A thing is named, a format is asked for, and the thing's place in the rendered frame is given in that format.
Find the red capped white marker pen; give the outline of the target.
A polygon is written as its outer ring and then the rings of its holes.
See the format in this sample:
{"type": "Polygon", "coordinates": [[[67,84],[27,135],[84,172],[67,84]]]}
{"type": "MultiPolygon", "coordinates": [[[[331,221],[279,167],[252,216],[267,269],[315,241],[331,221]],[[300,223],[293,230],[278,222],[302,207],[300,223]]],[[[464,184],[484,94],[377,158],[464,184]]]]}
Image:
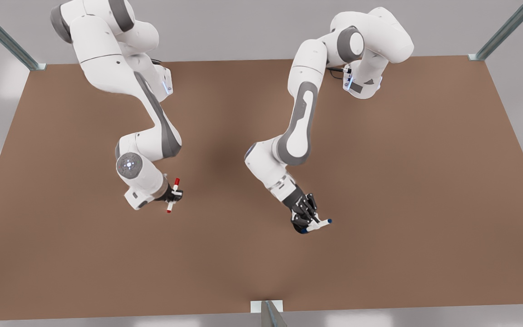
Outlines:
{"type": "Polygon", "coordinates": [[[168,201],[168,207],[167,207],[167,213],[171,213],[173,209],[173,205],[177,202],[176,197],[178,195],[178,186],[180,184],[180,179],[176,178],[175,183],[172,186],[172,192],[171,196],[168,201]]]}

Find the blue capped white marker pen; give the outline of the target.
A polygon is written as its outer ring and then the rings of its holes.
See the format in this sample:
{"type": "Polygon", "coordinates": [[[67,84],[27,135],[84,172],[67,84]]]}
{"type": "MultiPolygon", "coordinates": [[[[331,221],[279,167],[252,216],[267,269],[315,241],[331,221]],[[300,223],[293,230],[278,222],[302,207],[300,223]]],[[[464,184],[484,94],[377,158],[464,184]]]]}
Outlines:
{"type": "Polygon", "coordinates": [[[319,228],[323,226],[330,225],[332,223],[331,219],[327,219],[325,221],[312,221],[307,227],[302,228],[300,233],[301,234],[307,234],[313,230],[318,230],[319,228]]]}

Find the silver frame post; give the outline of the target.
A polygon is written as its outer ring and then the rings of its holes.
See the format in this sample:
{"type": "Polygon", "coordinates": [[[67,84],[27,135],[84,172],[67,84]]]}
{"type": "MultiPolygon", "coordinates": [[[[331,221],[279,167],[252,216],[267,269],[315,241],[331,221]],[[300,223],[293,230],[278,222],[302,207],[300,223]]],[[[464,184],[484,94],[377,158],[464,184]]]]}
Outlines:
{"type": "Polygon", "coordinates": [[[523,4],[507,19],[507,21],[490,37],[490,39],[475,54],[468,54],[469,61],[485,61],[504,40],[506,40],[523,23],[523,4]]]}
{"type": "Polygon", "coordinates": [[[1,26],[0,44],[2,44],[17,60],[30,71],[44,71],[45,63],[37,62],[22,46],[19,45],[1,26]]]}
{"type": "Polygon", "coordinates": [[[282,300],[251,301],[250,312],[260,314],[260,327],[288,327],[282,313],[284,312],[282,300]]]}

